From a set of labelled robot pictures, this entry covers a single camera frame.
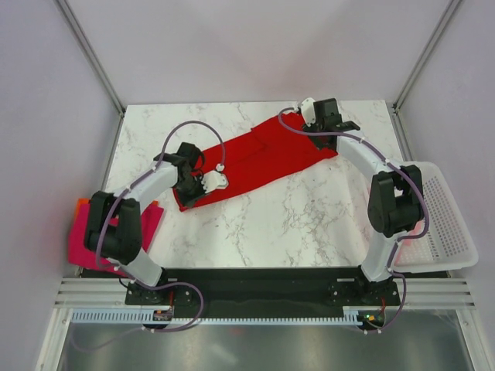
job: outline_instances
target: metal floor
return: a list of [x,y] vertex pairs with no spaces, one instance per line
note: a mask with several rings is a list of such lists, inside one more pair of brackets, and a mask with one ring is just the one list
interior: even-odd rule
[[[73,331],[78,344],[95,346],[131,327],[73,325]],[[138,332],[92,354],[67,345],[66,352],[70,371],[473,370],[454,312],[405,312],[382,335],[333,326],[201,325]]]

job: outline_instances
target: white connector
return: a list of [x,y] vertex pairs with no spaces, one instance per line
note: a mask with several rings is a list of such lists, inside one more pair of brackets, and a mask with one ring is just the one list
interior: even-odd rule
[[315,100],[312,98],[306,98],[301,103],[298,104],[299,110],[301,111],[302,118],[304,118],[304,122],[311,126],[316,122],[315,116],[315,108],[313,106]]
[[213,170],[212,172],[208,172],[204,175],[201,180],[201,184],[203,184],[205,193],[211,193],[215,189],[226,189],[229,182],[224,174]]

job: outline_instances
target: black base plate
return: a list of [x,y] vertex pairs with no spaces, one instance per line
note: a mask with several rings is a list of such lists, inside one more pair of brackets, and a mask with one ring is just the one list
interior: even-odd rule
[[[188,282],[201,290],[205,299],[202,318],[341,317],[343,306],[379,308],[382,297],[387,305],[399,305],[393,282],[380,296],[368,295],[363,302],[349,281],[359,275],[358,267],[167,270],[169,282]],[[150,292],[136,284],[130,284],[129,291],[127,305],[169,305],[170,291]],[[177,287],[173,304],[177,318],[192,318],[200,300],[194,290]]]

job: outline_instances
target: black bracket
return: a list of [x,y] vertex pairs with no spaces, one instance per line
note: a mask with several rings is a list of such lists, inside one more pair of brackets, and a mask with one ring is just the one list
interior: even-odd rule
[[[411,178],[423,194],[421,170],[415,165],[402,166],[401,170]],[[423,219],[423,209],[411,186],[396,172],[379,172],[371,180],[368,218],[371,226],[386,237],[415,228]]]
[[[105,218],[115,202],[113,193],[96,192],[90,200],[90,212],[87,218],[84,246],[96,252],[97,242]],[[110,257],[129,264],[138,255],[142,246],[141,210],[135,199],[123,199],[119,202],[112,217],[118,216],[117,226],[108,226],[101,248],[102,257]]]
[[[153,160],[158,161],[159,157],[160,155],[157,155]],[[163,161],[177,167],[179,179],[173,188],[179,202],[186,207],[192,207],[198,199],[206,195],[201,184],[203,176],[200,168],[195,168],[200,158],[204,165],[205,158],[201,150],[195,145],[185,142],[181,143],[177,153],[174,155],[165,154],[163,157]]]
[[[350,130],[360,130],[360,127],[353,121],[342,121],[342,115],[339,113],[339,107],[335,98],[319,100],[313,103],[315,109],[315,124],[304,124],[302,130],[307,133],[325,133],[325,132],[345,132]],[[337,137],[330,136],[309,136],[312,143],[319,149],[329,148],[336,150]]]

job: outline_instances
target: cable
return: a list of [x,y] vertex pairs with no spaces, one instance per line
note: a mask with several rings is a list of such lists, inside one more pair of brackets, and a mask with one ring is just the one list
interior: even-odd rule
[[121,334],[115,336],[114,338],[112,338],[110,340],[107,340],[103,344],[100,344],[100,345],[97,345],[97,346],[94,346],[91,348],[86,348],[86,347],[83,347],[81,345],[78,345],[76,343],[74,337],[73,337],[73,331],[72,331],[70,333],[70,344],[72,344],[72,346],[77,351],[82,352],[82,353],[86,353],[86,354],[96,352],[97,350],[104,348],[105,346],[111,344],[112,342],[116,342],[117,340],[120,340],[127,335],[130,335],[130,334],[133,334],[134,332],[138,332],[138,331],[142,331],[142,330],[146,330],[146,331],[150,331],[150,332],[160,332],[160,333],[179,332],[179,331],[187,330],[188,328],[193,327],[194,322],[196,322],[200,318],[201,314],[203,313],[203,310],[204,310],[203,294],[201,293],[200,289],[197,288],[193,284],[190,284],[188,282],[172,282],[170,284],[164,284],[162,286],[153,287],[153,286],[148,286],[147,284],[144,284],[140,281],[136,281],[136,282],[138,282],[142,287],[147,288],[149,290],[165,290],[167,288],[174,288],[176,286],[186,286],[188,288],[192,288],[200,296],[200,309],[198,310],[198,312],[196,313],[194,318],[191,319],[189,322],[185,323],[184,325],[181,325],[178,327],[172,327],[172,328],[146,328],[145,326],[134,327],[134,328],[129,329],[128,331],[122,332]]
[[177,126],[175,126],[172,129],[172,131],[170,131],[169,135],[167,135],[167,138],[165,139],[165,142],[163,143],[162,152],[160,153],[160,156],[158,158],[158,161],[156,162],[156,165],[155,165],[156,168],[155,168],[155,170],[149,169],[147,172],[145,172],[139,178],[137,178],[133,183],[131,183],[131,185],[128,188],[124,189],[124,191],[122,191],[122,193],[120,195],[118,195],[117,199],[112,204],[112,206],[110,208],[110,211],[108,211],[107,217],[105,218],[105,221],[103,222],[103,226],[101,227],[100,237],[98,238],[97,248],[96,248],[96,264],[97,264],[97,266],[100,269],[106,269],[106,268],[109,268],[109,267],[118,267],[117,264],[112,264],[112,263],[110,263],[110,264],[102,264],[101,261],[100,261],[101,260],[101,249],[103,248],[103,239],[104,239],[104,236],[105,236],[105,234],[107,232],[108,225],[110,224],[110,220],[111,220],[112,216],[114,215],[115,210],[117,209],[118,204],[120,203],[120,201],[123,200],[123,198],[134,187],[136,187],[144,179],[148,178],[151,174],[153,174],[154,171],[156,171],[157,168],[159,168],[162,165],[163,158],[165,157],[165,151],[166,151],[167,145],[169,144],[170,138],[180,128],[182,128],[183,126],[189,125],[189,124],[202,125],[202,126],[204,126],[206,128],[209,128],[217,136],[218,140],[220,141],[220,145],[222,147],[222,159],[221,159],[220,164],[222,166],[225,166],[225,157],[227,155],[226,154],[226,150],[225,150],[225,144],[224,144],[224,141],[222,140],[222,137],[220,136],[220,134],[218,134],[218,131],[216,131],[212,126],[208,125],[205,122],[198,121],[198,120],[184,121],[182,124],[178,124]]
[[389,168],[394,170],[396,173],[398,173],[411,186],[411,189],[415,193],[416,197],[418,197],[419,203],[420,203],[421,208],[423,210],[423,214],[425,216],[425,227],[423,228],[423,231],[420,232],[419,234],[414,234],[411,236],[406,235],[406,236],[402,236],[402,237],[397,238],[397,240],[394,243],[394,246],[392,247],[391,254],[390,254],[388,261],[387,261],[387,269],[390,271],[391,276],[401,278],[403,285],[404,285],[404,291],[402,293],[401,304],[399,305],[399,308],[398,308],[397,312],[395,313],[394,317],[387,324],[385,324],[381,329],[370,330],[370,331],[365,332],[365,334],[370,333],[370,332],[381,333],[382,330],[388,328],[392,323],[395,322],[397,317],[402,313],[402,309],[404,308],[405,297],[407,294],[405,276],[401,273],[394,272],[391,269],[391,267],[392,267],[392,264],[394,262],[394,258],[395,258],[395,255],[397,253],[397,250],[398,250],[399,242],[401,242],[403,240],[416,240],[418,238],[423,237],[428,232],[428,229],[430,227],[430,218],[429,218],[428,208],[426,207],[425,199],[423,198],[421,192],[419,191],[416,184],[412,181],[412,179],[409,178],[402,170],[400,170],[396,166],[392,165],[387,160],[387,158],[385,156],[383,156],[382,153],[376,147],[374,147],[369,141],[365,141],[364,139],[362,139],[356,135],[352,135],[352,134],[345,133],[345,132],[342,133],[342,132],[328,131],[328,132],[320,132],[320,133],[308,133],[305,131],[300,131],[300,130],[291,128],[290,126],[288,126],[284,122],[284,120],[282,118],[282,115],[288,111],[294,111],[294,108],[293,107],[284,108],[283,110],[281,110],[278,113],[278,122],[287,130],[289,130],[293,133],[296,133],[296,134],[305,135],[305,136],[309,136],[309,137],[326,137],[326,136],[346,137],[346,138],[351,138],[355,141],[358,141],[363,145],[366,145],[381,161],[383,161],[385,163],[386,166],[388,166]]
[[365,141],[364,139],[362,139],[356,135],[352,135],[352,134],[345,133],[345,132],[340,133],[340,132],[328,131],[328,132],[321,132],[321,133],[307,133],[305,131],[300,131],[300,130],[291,128],[290,126],[288,126],[284,122],[284,120],[282,118],[282,115],[287,111],[294,111],[294,108],[287,107],[278,113],[278,122],[287,130],[292,131],[293,133],[296,133],[296,134],[305,135],[305,136],[309,136],[309,137],[326,137],[326,136],[332,135],[332,136],[336,136],[336,137],[351,138],[355,141],[358,141],[361,144],[366,145],[381,161],[383,161],[385,163],[386,166],[388,166],[389,168],[394,170],[396,173],[398,173],[411,186],[411,189],[415,193],[416,197],[418,197],[419,203],[420,203],[421,208],[423,210],[423,214],[425,216],[425,227],[423,228],[423,231],[420,232],[419,234],[414,234],[411,236],[407,235],[407,236],[402,236],[402,237],[397,238],[397,240],[394,243],[394,246],[392,247],[392,251],[391,251],[390,257],[388,258],[388,262],[387,262],[387,268],[391,268],[392,263],[394,262],[395,254],[397,253],[397,250],[398,250],[399,242],[401,242],[402,240],[416,240],[418,238],[421,238],[424,235],[426,235],[426,233],[428,232],[428,229],[430,227],[430,217],[429,217],[429,213],[428,213],[428,208],[426,207],[425,199],[423,199],[423,196],[422,196],[421,192],[419,191],[418,187],[412,181],[411,178],[409,178],[402,170],[400,170],[396,166],[392,165],[387,160],[387,158],[385,156],[383,156],[382,153],[376,147],[374,147],[369,141]]
[[[160,153],[159,159],[156,162],[155,170],[157,168],[159,168],[161,166],[162,162],[163,162],[163,158],[165,157],[166,148],[167,148],[167,145],[169,144],[170,138],[176,133],[176,131],[178,131],[180,128],[182,128],[183,126],[186,126],[188,124],[199,124],[199,125],[202,125],[202,126],[204,126],[206,128],[209,128],[217,136],[218,140],[220,141],[220,145],[222,147],[222,159],[221,159],[220,164],[222,166],[225,166],[225,157],[226,157],[225,144],[224,144],[224,141],[222,140],[222,137],[220,136],[220,134],[218,134],[218,131],[216,131],[212,126],[208,125],[205,122],[197,121],[197,120],[189,120],[189,121],[184,121],[182,124],[177,125],[175,128],[172,129],[172,131],[170,131],[169,135],[167,135],[167,138],[165,139],[165,142],[163,143],[162,152]],[[98,242],[97,242],[96,263],[97,263],[97,266],[99,268],[108,268],[108,267],[119,268],[118,264],[102,264],[101,263],[101,249],[103,247],[103,239],[104,239],[104,236],[105,236],[105,234],[107,232],[108,225],[110,224],[111,217],[114,215],[114,212],[117,209],[117,206],[120,203],[120,201],[122,201],[122,199],[134,187],[136,187],[140,182],[142,182],[144,179],[146,179],[147,177],[149,177],[155,170],[150,169],[146,173],[144,173],[143,175],[141,175],[140,177],[138,177],[127,189],[125,189],[124,191],[122,191],[122,193],[120,195],[118,195],[117,199],[112,204],[112,206],[111,206],[110,210],[108,211],[108,214],[107,214],[107,216],[106,216],[106,218],[104,220],[103,226],[101,227],[100,236],[99,236]],[[132,280],[135,280],[135,278],[132,277],[130,274],[128,274],[125,271],[123,271],[123,272],[126,275],[128,275],[128,277],[130,277]],[[119,280],[120,284],[122,284],[122,286],[124,286],[124,287],[127,288],[127,286],[125,286],[122,283],[122,281],[121,281],[120,278],[118,280]],[[129,335],[129,334],[132,334],[134,332],[141,331],[141,330],[146,330],[146,329],[149,330],[150,332],[178,332],[178,331],[183,331],[183,330],[186,330],[188,328],[193,327],[194,322],[196,322],[199,319],[199,317],[201,316],[201,314],[203,313],[203,310],[204,310],[204,297],[203,297],[203,294],[201,293],[200,289],[197,288],[193,284],[190,284],[190,283],[187,283],[187,282],[172,282],[170,284],[164,284],[162,286],[153,287],[153,286],[148,286],[144,282],[141,282],[141,281],[138,281],[138,280],[136,280],[136,282],[138,282],[138,284],[140,284],[142,287],[144,287],[144,288],[146,288],[148,290],[152,290],[152,291],[165,290],[165,289],[173,288],[173,287],[176,287],[176,286],[186,286],[188,288],[192,288],[199,295],[199,297],[200,297],[200,309],[198,310],[198,312],[196,313],[196,315],[193,317],[193,319],[191,321],[189,321],[186,324],[181,325],[179,327],[163,328],[163,329],[157,329],[157,328],[151,328],[151,329],[149,329],[149,328],[146,328],[146,327],[142,326],[142,327],[139,327],[139,328],[132,328],[132,329],[126,331],[126,332],[122,332],[120,335],[115,336],[114,338],[112,338],[112,339],[104,342],[103,344],[100,344],[100,345],[95,346],[95,347],[92,347],[92,348],[85,348],[83,346],[80,346],[80,345],[76,344],[76,342],[75,342],[75,340],[73,338],[73,333],[71,333],[70,344],[72,344],[72,346],[76,350],[78,350],[79,352],[84,352],[84,353],[96,352],[97,350],[102,349],[105,346],[107,346],[108,344],[111,344],[112,342],[115,342],[115,341],[117,341],[117,340],[119,340],[119,339],[121,339],[121,338]]]

